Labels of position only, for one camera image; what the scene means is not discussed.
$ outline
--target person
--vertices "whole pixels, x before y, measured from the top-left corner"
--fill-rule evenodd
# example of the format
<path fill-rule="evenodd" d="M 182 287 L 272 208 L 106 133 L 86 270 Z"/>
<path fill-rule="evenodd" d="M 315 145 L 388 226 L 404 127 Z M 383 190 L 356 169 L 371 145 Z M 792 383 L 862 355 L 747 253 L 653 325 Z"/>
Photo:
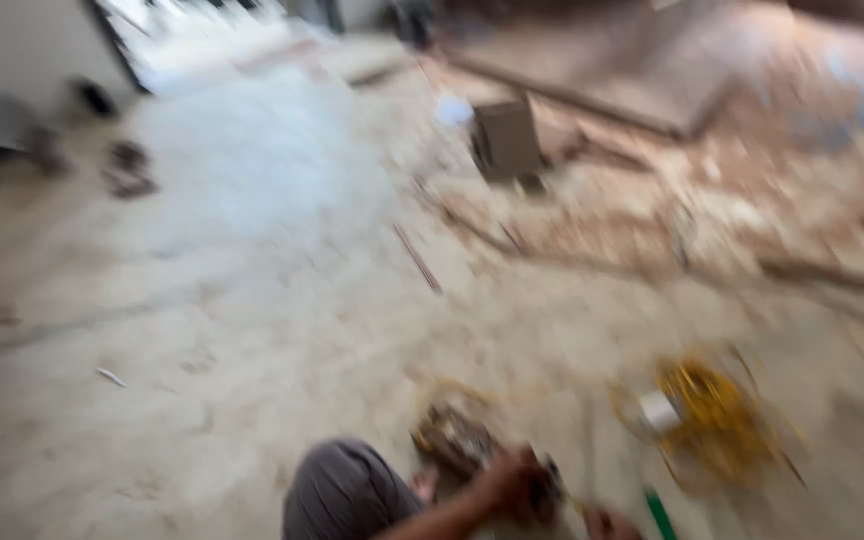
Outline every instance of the person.
<path fill-rule="evenodd" d="M 355 439 L 312 448 L 285 497 L 283 540 L 463 540 L 498 517 L 529 518 L 529 489 L 547 478 L 532 448 L 501 449 L 454 497 L 436 502 L 438 473 L 410 484 Z M 641 540 L 625 517 L 583 512 L 590 540 Z"/>

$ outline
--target wooden board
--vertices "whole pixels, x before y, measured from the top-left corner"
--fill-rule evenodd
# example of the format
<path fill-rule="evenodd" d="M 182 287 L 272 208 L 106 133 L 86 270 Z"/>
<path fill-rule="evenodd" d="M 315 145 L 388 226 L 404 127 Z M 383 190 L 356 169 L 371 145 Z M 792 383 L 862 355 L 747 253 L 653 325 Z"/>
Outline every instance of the wooden board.
<path fill-rule="evenodd" d="M 504 23 L 448 47 L 479 75 L 674 137 L 693 136 L 726 89 L 730 68 L 701 37 L 720 0 L 661 11 L 620 2 Z"/>

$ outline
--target gray pants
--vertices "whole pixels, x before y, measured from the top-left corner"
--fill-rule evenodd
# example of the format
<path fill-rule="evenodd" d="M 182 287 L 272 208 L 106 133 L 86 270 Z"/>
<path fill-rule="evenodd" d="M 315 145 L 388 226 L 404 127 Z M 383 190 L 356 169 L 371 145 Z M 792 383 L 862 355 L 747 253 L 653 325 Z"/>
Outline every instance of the gray pants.
<path fill-rule="evenodd" d="M 395 471 L 363 441 L 319 444 L 285 497 L 283 540 L 367 540 L 423 509 Z"/>

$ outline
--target hand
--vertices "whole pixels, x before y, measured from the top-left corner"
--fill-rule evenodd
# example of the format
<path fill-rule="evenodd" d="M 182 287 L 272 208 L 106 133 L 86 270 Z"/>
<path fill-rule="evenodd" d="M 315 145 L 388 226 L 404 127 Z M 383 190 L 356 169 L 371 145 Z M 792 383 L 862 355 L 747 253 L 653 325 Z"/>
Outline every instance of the hand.
<path fill-rule="evenodd" d="M 489 517 L 498 514 L 529 517 L 533 513 L 529 489 L 535 483 L 548 483 L 548 476 L 532 448 L 499 448 L 472 480 L 469 496 Z"/>
<path fill-rule="evenodd" d="M 642 540 L 642 534 L 622 514 L 600 507 L 582 511 L 589 540 Z"/>

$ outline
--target concrete floor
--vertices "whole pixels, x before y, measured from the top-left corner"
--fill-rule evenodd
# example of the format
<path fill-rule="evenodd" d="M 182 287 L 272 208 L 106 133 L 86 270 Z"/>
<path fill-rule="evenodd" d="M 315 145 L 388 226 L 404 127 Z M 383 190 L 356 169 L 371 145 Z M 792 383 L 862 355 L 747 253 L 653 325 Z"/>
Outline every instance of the concrete floor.
<path fill-rule="evenodd" d="M 0 166 L 0 313 L 19 319 L 0 323 L 1 539 L 276 537 L 319 439 L 417 467 L 408 430 L 439 377 L 502 393 L 497 421 L 649 538 L 643 484 L 681 538 L 864 537 L 864 299 L 503 258 L 410 191 L 402 164 L 440 135 L 402 117 L 434 96 L 400 77 L 356 92 L 283 66 L 70 133 L 69 178 Z M 149 147 L 159 193 L 107 193 L 120 137 Z M 761 360 L 808 489 L 776 471 L 687 497 L 614 418 L 609 377 L 705 340 Z"/>

